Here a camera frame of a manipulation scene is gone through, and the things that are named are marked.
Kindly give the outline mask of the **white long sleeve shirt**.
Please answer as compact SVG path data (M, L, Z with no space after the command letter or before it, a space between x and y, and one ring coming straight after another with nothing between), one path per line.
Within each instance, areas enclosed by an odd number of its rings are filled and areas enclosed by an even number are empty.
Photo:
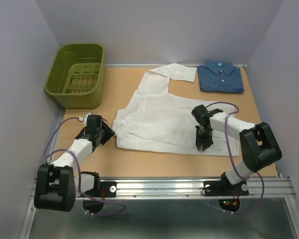
M113 123L118 148L185 155L228 156L225 134L213 131L205 151L195 146L197 121L192 110L209 101L169 93L170 80L193 83L196 68L169 64L144 73L138 88Z

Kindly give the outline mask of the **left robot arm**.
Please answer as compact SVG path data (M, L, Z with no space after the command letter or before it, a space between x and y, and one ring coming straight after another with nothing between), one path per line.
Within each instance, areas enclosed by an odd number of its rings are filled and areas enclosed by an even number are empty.
M104 145L115 132L101 115L86 114L75 118L84 124L69 149L51 163L42 164L37 172L34 206L38 209L69 212L79 197L79 178L74 176L78 165Z

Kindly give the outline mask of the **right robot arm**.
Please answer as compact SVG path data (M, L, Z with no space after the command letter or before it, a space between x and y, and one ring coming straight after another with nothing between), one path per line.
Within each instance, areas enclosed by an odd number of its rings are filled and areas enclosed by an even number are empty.
M254 124L232 117L238 112L239 109L236 109L227 114L221 109L209 110L204 105L196 106L191 112L198 122L195 145L199 151L212 146L213 131L225 134L232 169L225 172L219 182L219 188L224 194L231 194L237 189L238 183L282 158L281 149L269 124ZM229 137L240 143L242 160L237 165L233 161Z

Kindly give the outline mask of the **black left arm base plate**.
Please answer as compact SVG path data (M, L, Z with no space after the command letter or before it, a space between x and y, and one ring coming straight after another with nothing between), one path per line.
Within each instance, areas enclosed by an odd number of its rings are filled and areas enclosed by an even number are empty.
M117 193L117 183L115 181L101 181L99 189L91 189L85 194L97 198L115 198Z

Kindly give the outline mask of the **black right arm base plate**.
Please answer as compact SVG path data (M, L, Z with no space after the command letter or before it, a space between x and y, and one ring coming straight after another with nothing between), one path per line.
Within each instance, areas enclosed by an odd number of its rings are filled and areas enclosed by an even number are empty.
M249 190L246 181L235 185L226 180L204 181L202 195L207 197L225 197L225 196L248 196Z

